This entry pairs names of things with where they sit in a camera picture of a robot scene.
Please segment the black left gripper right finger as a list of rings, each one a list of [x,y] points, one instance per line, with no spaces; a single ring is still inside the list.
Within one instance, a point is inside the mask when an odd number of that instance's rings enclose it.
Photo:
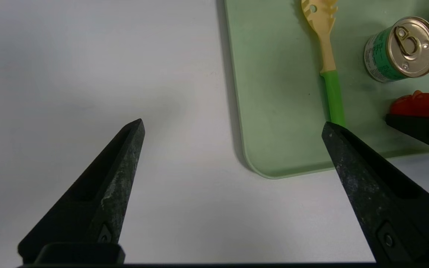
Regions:
[[[429,193],[345,127],[322,139],[375,260],[429,264]]]

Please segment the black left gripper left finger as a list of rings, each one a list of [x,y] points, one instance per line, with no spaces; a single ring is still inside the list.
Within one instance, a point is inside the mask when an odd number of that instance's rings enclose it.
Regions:
[[[141,154],[141,119],[126,124],[18,245],[24,264],[122,264],[118,241]]]

